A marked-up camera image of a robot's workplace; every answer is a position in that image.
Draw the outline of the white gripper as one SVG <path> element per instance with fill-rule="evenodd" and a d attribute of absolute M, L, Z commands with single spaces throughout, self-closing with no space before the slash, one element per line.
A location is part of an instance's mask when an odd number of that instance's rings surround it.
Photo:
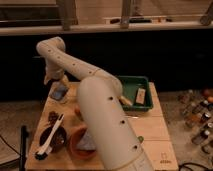
<path fill-rule="evenodd" d="M 44 84 L 47 84 L 50 80 L 60 80 L 64 76 L 64 70 L 55 64 L 47 65 L 45 71 Z"/>

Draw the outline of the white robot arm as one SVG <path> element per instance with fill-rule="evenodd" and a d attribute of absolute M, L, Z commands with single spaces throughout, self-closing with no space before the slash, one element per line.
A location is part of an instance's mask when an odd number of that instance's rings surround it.
<path fill-rule="evenodd" d="M 154 171 L 119 102 L 123 95 L 120 80 L 68 55 L 59 37 L 39 42 L 36 49 L 45 58 L 50 78 L 59 79 L 68 72 L 80 80 L 77 103 L 104 168 L 108 171 Z"/>

